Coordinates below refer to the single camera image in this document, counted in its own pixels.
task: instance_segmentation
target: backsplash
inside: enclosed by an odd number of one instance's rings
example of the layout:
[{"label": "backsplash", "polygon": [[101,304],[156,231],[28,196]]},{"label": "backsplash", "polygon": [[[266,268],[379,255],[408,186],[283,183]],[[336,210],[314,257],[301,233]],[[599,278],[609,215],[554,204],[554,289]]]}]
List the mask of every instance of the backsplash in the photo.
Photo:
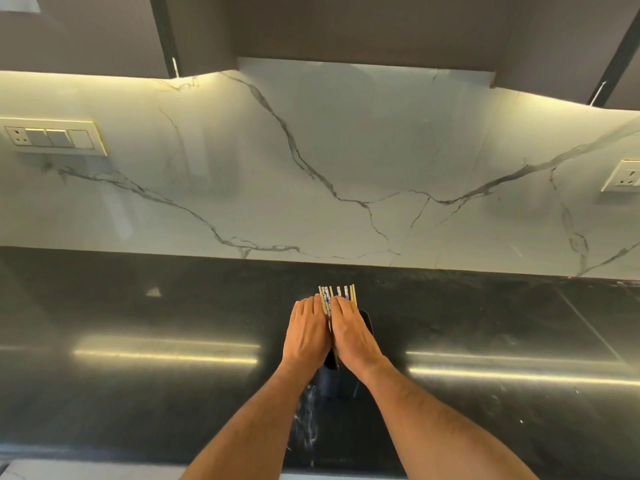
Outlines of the backsplash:
[{"label": "backsplash", "polygon": [[0,72],[0,116],[109,156],[0,146],[0,245],[640,279],[640,114],[491,73],[241,59],[148,80]]}]

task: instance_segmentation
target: black container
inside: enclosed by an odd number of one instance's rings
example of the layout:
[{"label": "black container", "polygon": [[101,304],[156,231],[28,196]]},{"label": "black container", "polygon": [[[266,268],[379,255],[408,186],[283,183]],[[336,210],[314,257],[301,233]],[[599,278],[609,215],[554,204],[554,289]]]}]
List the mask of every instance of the black container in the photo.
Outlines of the black container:
[{"label": "black container", "polygon": [[[364,310],[359,311],[365,325],[373,335],[369,314]],[[327,354],[324,359],[323,366],[318,369],[317,387],[322,396],[332,399],[357,399],[361,397],[367,389],[344,364],[338,368],[333,350],[329,351],[329,354]]]}]

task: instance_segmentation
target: black countertop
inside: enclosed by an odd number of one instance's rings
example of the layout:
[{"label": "black countertop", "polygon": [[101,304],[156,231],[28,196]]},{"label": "black countertop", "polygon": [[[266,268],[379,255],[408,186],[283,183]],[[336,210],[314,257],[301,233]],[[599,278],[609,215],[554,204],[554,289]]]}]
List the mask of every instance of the black countertop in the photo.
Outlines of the black countertop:
[{"label": "black countertop", "polygon": [[[0,248],[0,456],[187,464],[293,302],[350,283],[389,359],[540,478],[640,478],[640,283],[26,248]],[[285,470],[403,476],[370,395],[311,385],[298,417]]]}]

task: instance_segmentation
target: bundle of chopsticks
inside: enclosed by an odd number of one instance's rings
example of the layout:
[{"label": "bundle of chopsticks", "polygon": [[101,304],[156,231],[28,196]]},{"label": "bundle of chopsticks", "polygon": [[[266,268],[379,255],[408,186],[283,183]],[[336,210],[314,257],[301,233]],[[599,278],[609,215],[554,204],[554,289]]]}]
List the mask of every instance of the bundle of chopsticks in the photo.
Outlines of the bundle of chopsticks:
[{"label": "bundle of chopsticks", "polygon": [[[337,290],[337,296],[343,296],[348,300],[354,302],[356,306],[358,306],[358,300],[356,298],[356,286],[349,285],[344,287],[344,295],[342,294],[342,290],[340,286],[335,287]],[[330,300],[333,298],[333,287],[332,286],[318,286],[318,290],[320,290],[320,297],[323,299],[322,307],[324,309],[324,314],[331,318],[331,304]]]},{"label": "bundle of chopsticks", "polygon": [[[340,286],[336,286],[335,287],[337,290],[337,295],[338,296],[343,296],[342,295],[342,290],[340,289]],[[318,286],[318,290],[320,291],[320,298],[322,298],[322,308],[324,310],[324,314],[328,317],[328,322],[329,322],[329,332],[331,333],[331,344],[332,344],[332,351],[333,351],[333,358],[335,359],[335,362],[338,366],[338,369],[340,369],[340,357],[338,357],[338,354],[335,351],[335,338],[333,336],[333,324],[331,322],[331,298],[333,298],[333,287],[332,286]],[[358,300],[356,299],[356,286],[355,285],[349,285],[349,286],[345,286],[344,287],[344,297],[347,298],[348,300],[354,302],[356,304],[356,306],[358,306]]]}]

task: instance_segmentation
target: forearm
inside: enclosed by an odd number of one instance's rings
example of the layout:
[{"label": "forearm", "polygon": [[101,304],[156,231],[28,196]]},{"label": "forearm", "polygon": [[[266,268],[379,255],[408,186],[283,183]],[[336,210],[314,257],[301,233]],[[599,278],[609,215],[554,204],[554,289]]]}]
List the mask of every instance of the forearm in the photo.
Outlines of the forearm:
[{"label": "forearm", "polygon": [[498,439],[404,377],[386,358],[363,381],[411,480],[536,478]]},{"label": "forearm", "polygon": [[277,480],[307,375],[281,365],[196,457],[181,480]]}]

